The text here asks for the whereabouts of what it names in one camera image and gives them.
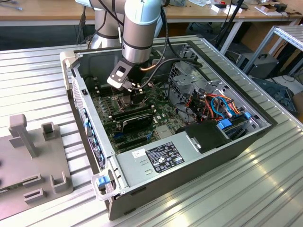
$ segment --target wooden desk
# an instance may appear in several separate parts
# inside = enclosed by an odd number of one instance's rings
[[[18,1],[23,11],[0,7],[0,26],[77,25],[83,11],[83,6],[74,0]],[[285,1],[294,4],[291,0],[283,0],[283,2]],[[200,7],[191,2],[187,2],[186,7],[168,6],[166,11],[169,23],[223,22],[226,19],[226,14],[215,13],[208,5]],[[289,18],[268,17],[254,9],[254,5],[249,5],[247,11],[236,16],[234,20],[236,23],[229,33],[221,53],[225,54],[243,22],[290,21],[291,25],[295,25],[301,18],[302,15],[291,15]],[[86,11],[86,20],[86,24],[94,24],[94,11],[91,8]]]

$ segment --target robotic arm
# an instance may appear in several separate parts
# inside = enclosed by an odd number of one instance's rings
[[[127,79],[130,79],[130,75],[142,74],[140,67],[150,58],[160,17],[161,0],[76,0],[76,2],[95,10],[95,17],[99,18],[96,29],[104,23],[98,35],[105,39],[107,44],[111,39],[119,39],[118,27],[124,25],[123,59],[116,65],[107,82],[117,89],[124,87],[131,91],[142,77],[132,78],[132,82]]]

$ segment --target blue connector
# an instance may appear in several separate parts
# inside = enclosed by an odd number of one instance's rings
[[[85,118],[84,127],[87,127],[88,123],[89,123],[89,119]]]
[[[152,136],[152,131],[151,131],[151,133],[148,133],[148,134],[147,134],[146,139],[147,139],[147,140],[150,140],[150,139],[151,139],[151,136]]]
[[[105,184],[108,184],[110,182],[109,176],[102,176],[98,178],[97,185],[98,187],[102,187]]]
[[[219,121],[219,123],[218,123],[218,126],[219,126],[221,129],[225,129],[226,127],[231,126],[231,125],[232,125],[232,123],[231,123],[230,120],[228,120],[228,119],[221,120],[221,121]]]
[[[244,116],[245,116],[247,119],[251,118],[251,115],[250,115],[250,113],[248,113],[248,112],[245,112],[245,113],[244,113]]]

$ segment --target motherboard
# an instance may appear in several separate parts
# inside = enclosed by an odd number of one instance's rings
[[[102,91],[94,91],[90,95],[116,153],[171,136],[187,124],[167,99],[164,86],[147,89],[143,100],[137,104],[128,103],[123,93],[114,93],[104,97],[100,95]],[[126,118],[135,121],[128,129],[120,127],[120,122]]]

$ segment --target black cable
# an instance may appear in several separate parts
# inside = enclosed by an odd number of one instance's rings
[[[180,112],[185,113],[185,114],[188,115],[188,122],[189,122],[189,116],[191,116],[193,119],[196,118],[195,116],[193,116],[192,114],[190,114],[190,113],[188,113],[188,112],[186,112],[186,111],[184,111],[184,110],[180,110],[179,108],[176,108],[176,109],[177,109],[178,111],[180,111]]]
[[[224,39],[225,34],[227,33],[227,31],[230,29],[230,27],[232,26],[232,22],[234,20],[234,18],[236,17],[240,6],[242,5],[242,3],[244,2],[244,0],[239,0],[236,9],[234,10],[231,18],[229,19],[227,26],[223,29],[223,33],[218,35],[218,42],[216,43],[215,47],[218,49],[222,40]]]
[[[160,10],[161,10],[160,11],[161,19],[165,26],[165,44],[164,44],[164,49],[163,49],[162,55],[161,55],[159,61],[157,62],[156,66],[158,66],[164,58],[164,54],[166,52],[166,46],[167,46],[167,42],[168,42],[167,39],[169,37],[169,29],[168,29],[168,25],[167,25],[166,15],[165,15],[165,12],[164,12],[164,9],[162,6],[161,6]]]
[[[116,18],[118,18],[117,13],[116,13],[116,0],[112,0],[112,11],[114,12]]]
[[[107,11],[105,11],[105,14],[104,14],[103,24],[94,32],[93,35],[91,35],[91,36],[89,37],[89,44],[88,44],[88,46],[87,46],[87,49],[89,49],[89,46],[90,46],[90,44],[91,44],[91,41],[92,41],[94,35],[97,34],[97,33],[101,30],[101,28],[104,27],[105,22],[106,22],[106,16],[107,16]]]
[[[176,103],[175,105],[178,105],[178,104],[185,105],[185,102],[179,102],[179,103]]]
[[[172,84],[172,78],[170,79],[170,82],[169,82],[169,89],[168,89],[168,94],[167,94],[167,99],[170,101],[169,99],[169,96],[170,96],[170,86]]]
[[[230,56],[228,53],[226,54],[226,57],[227,57],[230,61],[232,61],[234,64],[236,64],[236,60],[235,60],[232,56]]]
[[[80,18],[80,21],[79,21],[80,31],[79,31],[78,36],[77,36],[77,41],[76,41],[77,44],[79,44],[79,38],[80,38],[81,32],[82,32],[82,30],[85,26],[85,23],[86,23],[86,6],[83,7],[83,12],[82,12],[82,15],[81,15],[81,18]]]
[[[172,47],[172,45],[171,45],[171,43],[170,43],[170,40],[169,40],[169,37],[167,37],[167,43],[168,43],[168,45],[169,45],[170,50],[173,52],[173,54],[174,54],[177,58],[181,58],[181,57],[175,52],[174,48]],[[189,64],[189,65],[192,65],[192,66],[194,66],[194,67],[199,67],[199,68],[201,68],[201,67],[203,66],[203,65],[202,65],[201,63],[199,63],[199,62],[192,63],[192,62],[186,61],[186,63]]]
[[[80,31],[78,33],[76,44],[79,44],[79,38],[80,38],[81,32],[82,32],[82,28],[80,29]]]
[[[86,81],[88,78],[94,78],[92,75],[86,75],[83,77],[83,80]]]
[[[167,62],[170,62],[170,61],[188,61],[188,62],[195,62],[197,63],[195,60],[193,59],[186,59],[186,58],[171,58],[171,59],[167,59],[165,61],[162,61],[156,68],[155,70],[152,72],[152,74],[150,75],[150,77],[147,79],[147,81],[142,84],[140,87],[136,87],[135,90],[140,90],[142,89],[143,87],[145,87],[150,81],[151,79],[153,78],[153,76],[156,74],[156,72],[159,70],[159,68],[161,66],[163,66],[165,63]]]
[[[164,12],[164,9],[163,7],[161,7],[161,18],[162,18],[162,22],[163,24],[165,24],[165,28],[166,28],[166,41],[165,41],[165,48],[166,48],[166,43],[169,45],[169,48],[171,49],[171,51],[173,52],[173,54],[177,57],[177,58],[181,58],[174,50],[174,48],[172,47],[171,43],[170,43],[170,40],[169,40],[169,35],[168,35],[168,32],[169,32],[169,26],[168,26],[168,23],[167,23],[167,19],[166,19],[166,14]],[[190,65],[193,65],[193,66],[196,66],[196,67],[202,67],[202,64],[199,63],[199,62],[196,62],[196,64],[194,63],[191,63],[191,62],[187,62],[188,64]]]
[[[278,84],[278,85],[281,85],[281,84],[279,84],[278,82],[276,82],[275,80],[274,80],[274,78],[273,78],[273,76],[270,74],[270,78],[271,78],[271,80],[274,82],[274,83],[276,83],[276,84]]]
[[[220,29],[220,32],[219,32],[219,34],[218,34],[218,36],[217,36],[217,40],[216,40],[215,45],[217,45],[218,38],[219,38],[219,36],[220,36],[220,34],[221,34],[222,30],[224,29],[224,26],[225,26],[226,21],[227,21],[227,19],[228,19],[228,16],[229,16],[229,13],[230,13],[230,11],[231,11],[231,7],[232,7],[232,0],[231,0],[231,4],[230,4],[229,6],[230,6],[230,7],[229,7],[229,9],[228,9],[227,16],[226,16],[225,21],[224,21],[224,23],[223,23],[223,25],[222,25],[222,27],[221,27],[221,29]]]
[[[297,71],[295,74],[294,74],[294,78],[296,78],[302,85],[303,85],[303,82],[300,78],[300,73],[302,72],[303,69],[300,69],[299,71]]]
[[[121,24],[122,26],[124,26],[124,23],[122,23],[109,9],[108,7],[101,1],[98,0],[100,2],[100,4],[103,6],[103,8],[106,10],[107,13],[109,13],[119,24]]]

